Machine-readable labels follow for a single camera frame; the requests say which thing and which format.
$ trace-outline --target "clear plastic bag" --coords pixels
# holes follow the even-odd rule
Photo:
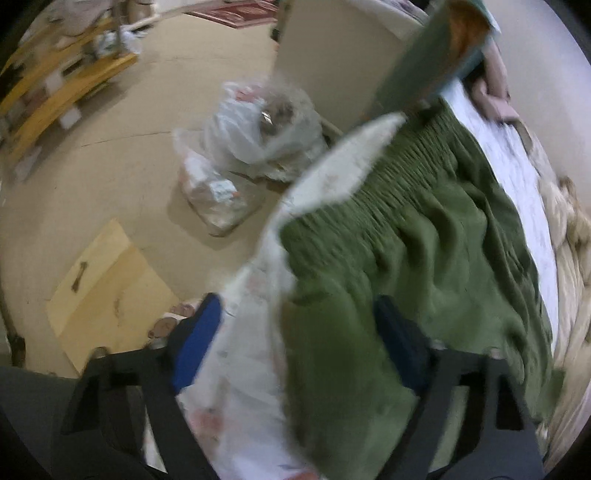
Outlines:
[[[293,181],[326,150],[310,97],[280,80],[226,82],[203,144],[225,170]]]
[[[213,236],[225,236],[260,208],[264,191],[231,173],[220,173],[204,156],[193,151],[181,132],[173,134],[183,158],[178,181],[181,189]]]

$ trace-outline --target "tile floor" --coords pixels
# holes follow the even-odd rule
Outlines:
[[[188,15],[163,20],[142,40],[138,64],[81,105],[72,130],[40,140],[40,163],[0,209],[0,275],[28,368],[75,375],[45,305],[109,219],[181,299],[219,288],[253,253],[278,193],[227,238],[212,238],[177,187],[170,132],[211,115],[223,81],[270,71],[268,33]]]

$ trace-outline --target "white wall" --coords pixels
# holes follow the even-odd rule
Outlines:
[[[537,133],[559,175],[570,176],[591,207],[591,66],[543,0],[485,0],[513,103]]]

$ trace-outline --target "bed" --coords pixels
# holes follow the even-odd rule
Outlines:
[[[552,421],[538,429],[539,437],[550,442],[545,466],[551,469],[571,447],[591,411],[591,356],[585,340],[591,228],[573,191],[559,184],[532,131],[484,120],[457,81],[443,97],[476,138],[515,205],[540,275],[555,365],[567,372]],[[282,300],[293,291],[295,278],[279,231],[320,205],[347,199],[403,123],[404,117],[390,114],[341,140],[285,194],[261,235],[258,253],[222,291],[222,326],[193,384],[178,397],[221,478],[316,478],[284,413],[285,358],[277,323]],[[145,455],[150,465],[163,468],[149,431]]]

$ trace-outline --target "red carpet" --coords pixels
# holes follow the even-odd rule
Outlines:
[[[245,28],[273,23],[277,7],[262,0],[232,2],[231,4],[214,1],[195,5],[191,11],[186,13],[228,27]]]

